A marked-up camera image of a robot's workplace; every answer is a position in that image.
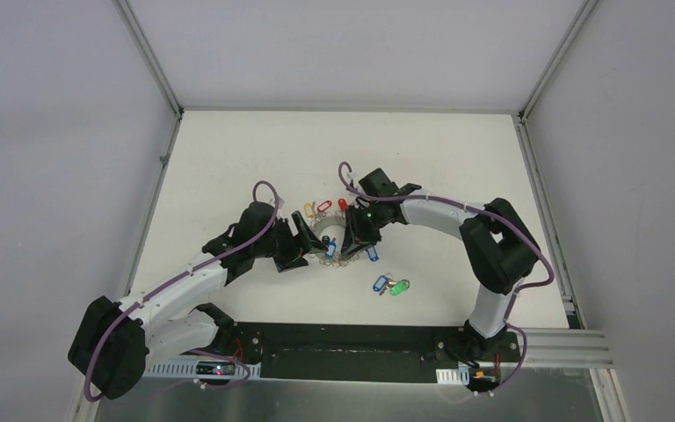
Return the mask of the blue tagged key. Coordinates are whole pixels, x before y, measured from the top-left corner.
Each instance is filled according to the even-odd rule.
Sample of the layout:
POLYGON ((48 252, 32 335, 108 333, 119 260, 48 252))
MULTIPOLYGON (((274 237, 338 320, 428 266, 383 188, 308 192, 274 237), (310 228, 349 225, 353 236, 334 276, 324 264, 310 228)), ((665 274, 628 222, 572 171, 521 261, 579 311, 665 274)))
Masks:
POLYGON ((386 274, 382 274, 376 279, 376 281, 372 285, 372 290, 376 294, 382 295, 383 292, 388 288, 390 281, 391 279, 386 274))

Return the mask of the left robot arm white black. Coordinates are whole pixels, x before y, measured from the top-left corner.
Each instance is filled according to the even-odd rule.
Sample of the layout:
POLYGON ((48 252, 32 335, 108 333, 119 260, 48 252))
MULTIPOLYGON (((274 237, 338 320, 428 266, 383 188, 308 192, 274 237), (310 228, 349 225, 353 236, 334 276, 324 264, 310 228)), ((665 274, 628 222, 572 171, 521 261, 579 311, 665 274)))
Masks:
POLYGON ((211 302, 214 292, 269 258, 282 273, 308 265, 307 255, 327 251, 300 212, 276 215, 253 201, 219 236, 209 240, 179 274, 112 301, 105 296, 84 312, 68 360, 84 376, 87 400, 117 399, 148 367, 193 349, 223 355, 232 346, 226 316, 211 302))

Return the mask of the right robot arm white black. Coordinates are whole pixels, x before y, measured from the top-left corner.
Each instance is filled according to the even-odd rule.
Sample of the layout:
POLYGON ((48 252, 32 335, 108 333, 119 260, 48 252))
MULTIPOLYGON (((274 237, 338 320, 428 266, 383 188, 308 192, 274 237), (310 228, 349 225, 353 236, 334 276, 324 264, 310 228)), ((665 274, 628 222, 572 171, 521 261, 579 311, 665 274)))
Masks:
POLYGON ((480 287, 475 307, 458 340, 446 351, 457 360, 486 360, 498 349, 522 280, 536 263, 548 264, 540 246, 512 204, 496 198, 481 206, 428 193, 421 186, 398 186, 381 168, 355 181, 347 162, 338 166, 345 189, 356 196, 345 210, 344 258, 381 241, 392 223, 422 226, 461 240, 480 287))

